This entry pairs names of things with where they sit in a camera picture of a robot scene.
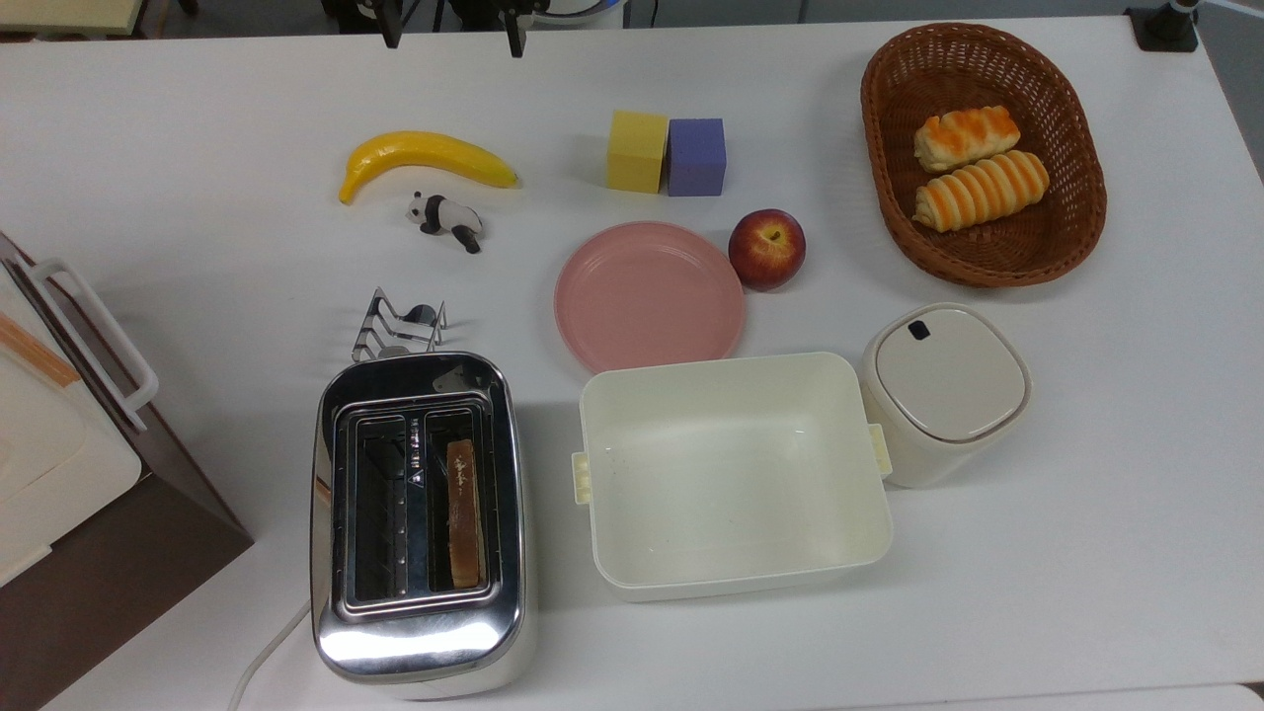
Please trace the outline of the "black Panda gripper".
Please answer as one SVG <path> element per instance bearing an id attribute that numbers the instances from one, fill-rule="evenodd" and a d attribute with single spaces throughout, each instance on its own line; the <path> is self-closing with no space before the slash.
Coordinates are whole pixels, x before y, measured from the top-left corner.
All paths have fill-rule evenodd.
<path id="1" fill-rule="evenodd" d="M 446 1 L 459 18 L 463 32 L 497 32 L 506 24 L 513 58 L 523 58 L 528 11 L 503 10 L 506 1 Z M 388 48 L 399 46 L 403 33 L 402 1 L 380 1 L 380 27 L 372 8 L 360 1 L 322 1 L 325 13 L 337 23 L 339 32 L 379 32 Z"/>

